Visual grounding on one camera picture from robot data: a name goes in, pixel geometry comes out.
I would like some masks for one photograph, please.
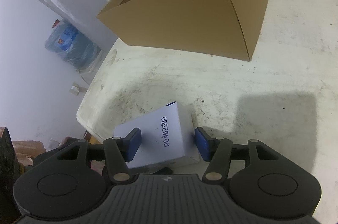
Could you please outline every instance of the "white box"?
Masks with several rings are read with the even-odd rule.
[[[126,137],[140,128],[142,142],[129,168],[176,168],[199,162],[194,144],[194,127],[190,113],[177,102],[135,118],[114,129],[114,136]]]

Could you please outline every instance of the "black object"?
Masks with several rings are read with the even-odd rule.
[[[262,142],[234,145],[197,128],[195,143],[210,161],[202,180],[194,174],[133,176],[125,161],[135,155],[140,133],[134,129],[102,145],[74,142],[22,175],[14,185],[23,213],[17,223],[318,224],[311,217],[321,195],[318,181]],[[103,159],[105,181],[88,167]],[[246,167],[228,179],[231,160],[245,160]]]
[[[0,224],[5,224],[20,216],[12,194],[14,182],[20,176],[20,165],[6,127],[0,128],[0,151]]]

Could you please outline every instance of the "open cardboard box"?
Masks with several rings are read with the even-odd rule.
[[[268,0],[111,0],[98,14],[126,44],[251,60]]]

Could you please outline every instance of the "dirty table surface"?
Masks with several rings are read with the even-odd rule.
[[[338,0],[269,0],[251,62],[118,39],[77,119],[102,141],[116,125],[180,101],[195,127],[239,144],[259,139],[312,173],[322,186],[314,217],[336,223],[337,53]],[[232,163],[230,175],[242,164]],[[175,172],[201,175],[206,167]]]

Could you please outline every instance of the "large blue water jug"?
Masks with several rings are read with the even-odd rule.
[[[45,48],[57,53],[76,69],[87,68],[101,49],[66,20],[57,20]]]

